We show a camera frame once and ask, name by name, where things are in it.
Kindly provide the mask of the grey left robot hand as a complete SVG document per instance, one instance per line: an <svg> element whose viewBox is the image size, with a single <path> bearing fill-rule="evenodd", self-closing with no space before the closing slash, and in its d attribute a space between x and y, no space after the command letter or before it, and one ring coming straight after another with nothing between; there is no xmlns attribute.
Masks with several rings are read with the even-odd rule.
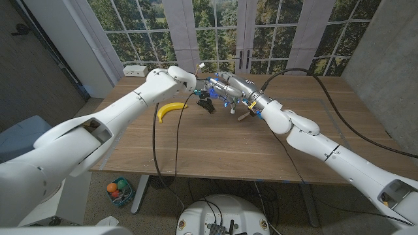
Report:
<svg viewBox="0 0 418 235"><path fill-rule="evenodd" d="M196 92L204 98L219 99L225 103L225 106L229 104L234 106L243 95L239 89L215 78L197 80Z"/></svg>

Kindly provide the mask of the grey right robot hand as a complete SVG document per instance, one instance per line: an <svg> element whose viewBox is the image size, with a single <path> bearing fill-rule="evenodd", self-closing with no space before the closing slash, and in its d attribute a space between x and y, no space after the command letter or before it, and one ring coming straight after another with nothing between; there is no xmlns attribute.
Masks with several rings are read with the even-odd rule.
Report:
<svg viewBox="0 0 418 235"><path fill-rule="evenodd" d="M208 78L209 87L230 102L232 107L238 100L252 112L262 111L272 99L266 96L251 80L241 78L230 72L220 72L220 78Z"/></svg>

